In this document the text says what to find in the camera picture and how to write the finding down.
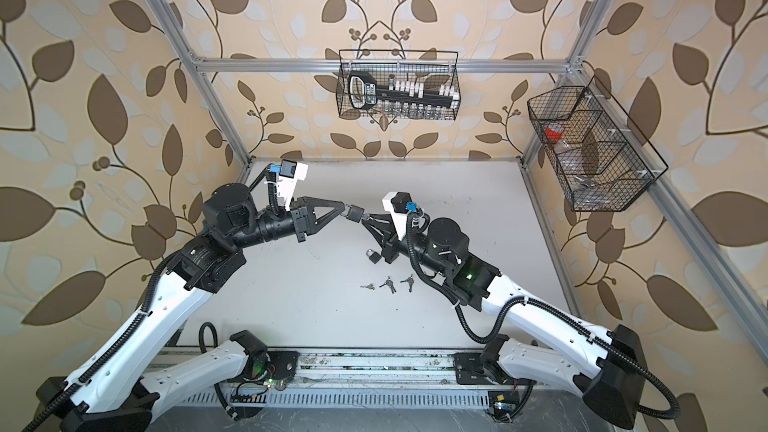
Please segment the black padlock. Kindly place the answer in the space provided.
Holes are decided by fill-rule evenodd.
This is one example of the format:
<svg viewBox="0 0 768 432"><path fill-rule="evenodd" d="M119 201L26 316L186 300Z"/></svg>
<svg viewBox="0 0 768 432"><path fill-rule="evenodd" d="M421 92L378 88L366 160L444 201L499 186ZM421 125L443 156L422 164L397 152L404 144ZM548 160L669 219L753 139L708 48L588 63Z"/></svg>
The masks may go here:
<svg viewBox="0 0 768 432"><path fill-rule="evenodd" d="M360 223L365 215L365 210L354 204L350 204L346 210L346 219L354 223Z"/></svg>
<svg viewBox="0 0 768 432"><path fill-rule="evenodd" d="M368 249L366 251L366 256L369 259L369 261L372 262L373 264L377 264L382 260L382 255L373 249Z"/></svg>

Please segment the black padlock key bunch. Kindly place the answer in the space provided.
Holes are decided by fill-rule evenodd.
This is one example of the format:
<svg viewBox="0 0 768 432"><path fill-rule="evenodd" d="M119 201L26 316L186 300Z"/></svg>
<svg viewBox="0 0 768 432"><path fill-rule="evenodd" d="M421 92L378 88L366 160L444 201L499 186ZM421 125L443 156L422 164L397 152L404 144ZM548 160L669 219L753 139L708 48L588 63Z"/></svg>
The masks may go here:
<svg viewBox="0 0 768 432"><path fill-rule="evenodd" d="M385 282L382 285L380 285L380 288L388 288L392 294L395 294L397 292L394 282L391 278L387 278Z"/></svg>

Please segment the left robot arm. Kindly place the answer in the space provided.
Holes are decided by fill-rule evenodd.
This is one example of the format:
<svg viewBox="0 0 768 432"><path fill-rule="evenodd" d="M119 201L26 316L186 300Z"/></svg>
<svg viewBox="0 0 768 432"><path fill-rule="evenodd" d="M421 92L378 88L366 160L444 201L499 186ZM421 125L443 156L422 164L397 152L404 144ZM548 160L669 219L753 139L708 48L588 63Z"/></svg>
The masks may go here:
<svg viewBox="0 0 768 432"><path fill-rule="evenodd" d="M155 268L130 318L81 367L38 388L42 409L26 430L57 416L62 431L144 431L195 392L252 369L266 347L241 331L163 372L146 371L175 332L245 264L246 248L285 237L304 241L347 208L314 197L281 207L277 197L275 184L269 184L269 204L258 210L249 186L216 189L202 208L203 230Z"/></svg>

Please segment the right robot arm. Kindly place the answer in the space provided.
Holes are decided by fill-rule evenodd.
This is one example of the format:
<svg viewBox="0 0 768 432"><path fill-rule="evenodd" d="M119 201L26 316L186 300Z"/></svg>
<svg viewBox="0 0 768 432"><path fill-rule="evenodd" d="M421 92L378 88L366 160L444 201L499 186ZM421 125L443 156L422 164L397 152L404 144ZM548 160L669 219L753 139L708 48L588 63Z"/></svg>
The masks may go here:
<svg viewBox="0 0 768 432"><path fill-rule="evenodd" d="M364 215L362 225L391 263L449 300L470 339L483 345L485 374L498 384L527 379L579 396L608 423L630 430L638 414L675 420L674 393L647 368L638 334L575 317L534 296L469 250L452 219L422 211Z"/></svg>

